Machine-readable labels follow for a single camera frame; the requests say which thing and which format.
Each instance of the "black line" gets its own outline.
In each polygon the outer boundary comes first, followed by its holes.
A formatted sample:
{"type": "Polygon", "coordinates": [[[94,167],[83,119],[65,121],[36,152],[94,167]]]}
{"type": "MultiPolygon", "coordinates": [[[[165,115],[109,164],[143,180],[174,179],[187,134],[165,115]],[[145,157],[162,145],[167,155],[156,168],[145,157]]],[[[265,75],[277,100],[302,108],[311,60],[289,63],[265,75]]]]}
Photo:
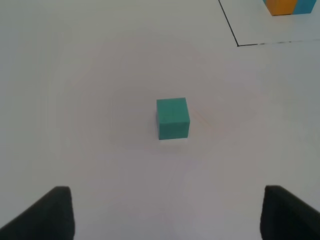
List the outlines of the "black line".
{"type": "Polygon", "coordinates": [[[246,46],[257,46],[259,45],[258,43],[252,43],[252,44],[243,44],[243,45],[239,45],[238,47],[246,47],[246,46]]]}
{"type": "Polygon", "coordinates": [[[224,17],[225,17],[225,19],[226,19],[226,22],[228,23],[229,28],[230,28],[230,30],[231,30],[231,33],[232,33],[232,35],[233,35],[233,37],[234,37],[236,46],[239,47],[240,45],[238,44],[238,41],[237,41],[236,36],[235,36],[235,34],[234,34],[234,31],[232,30],[232,27],[231,27],[231,25],[230,25],[230,22],[229,22],[229,20],[228,20],[228,18],[227,18],[227,15],[226,15],[226,13],[225,13],[224,7],[222,6],[220,0],[218,0],[218,1],[219,1],[219,4],[220,4],[220,7],[221,7],[221,9],[222,9],[222,12],[223,12],[223,14],[224,14],[224,17]]]}

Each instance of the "white table surface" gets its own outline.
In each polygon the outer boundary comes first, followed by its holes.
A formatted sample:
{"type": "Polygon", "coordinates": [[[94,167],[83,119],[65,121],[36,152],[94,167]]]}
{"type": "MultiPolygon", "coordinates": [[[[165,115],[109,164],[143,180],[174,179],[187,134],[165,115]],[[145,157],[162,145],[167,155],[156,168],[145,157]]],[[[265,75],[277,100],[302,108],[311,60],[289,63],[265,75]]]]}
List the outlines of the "white table surface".
{"type": "Polygon", "coordinates": [[[75,240],[258,240],[265,185],[320,210],[319,63],[237,48],[216,0],[1,1],[0,226],[58,185],[75,240]]]}

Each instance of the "blue block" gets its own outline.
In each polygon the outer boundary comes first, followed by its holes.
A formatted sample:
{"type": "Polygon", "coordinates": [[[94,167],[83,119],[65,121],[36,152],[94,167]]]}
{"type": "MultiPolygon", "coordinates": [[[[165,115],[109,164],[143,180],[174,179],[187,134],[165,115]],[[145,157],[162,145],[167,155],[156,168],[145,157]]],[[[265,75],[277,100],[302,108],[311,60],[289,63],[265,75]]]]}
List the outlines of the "blue block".
{"type": "Polygon", "coordinates": [[[317,0],[298,0],[293,14],[310,14],[317,0]]]}

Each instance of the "cube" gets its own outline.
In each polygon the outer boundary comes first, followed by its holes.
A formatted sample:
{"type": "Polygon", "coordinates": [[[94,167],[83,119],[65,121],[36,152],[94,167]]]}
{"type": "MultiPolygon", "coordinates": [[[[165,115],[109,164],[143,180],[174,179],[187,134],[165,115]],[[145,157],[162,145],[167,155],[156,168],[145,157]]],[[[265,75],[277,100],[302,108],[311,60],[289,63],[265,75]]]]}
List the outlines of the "cube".
{"type": "Polygon", "coordinates": [[[188,137],[190,117],[186,98],[158,99],[156,112],[159,140],[188,137]]]}
{"type": "Polygon", "coordinates": [[[316,0],[263,0],[272,16],[309,14],[316,0]]]}
{"type": "Polygon", "coordinates": [[[317,0],[298,0],[293,14],[310,14],[317,0]]]}

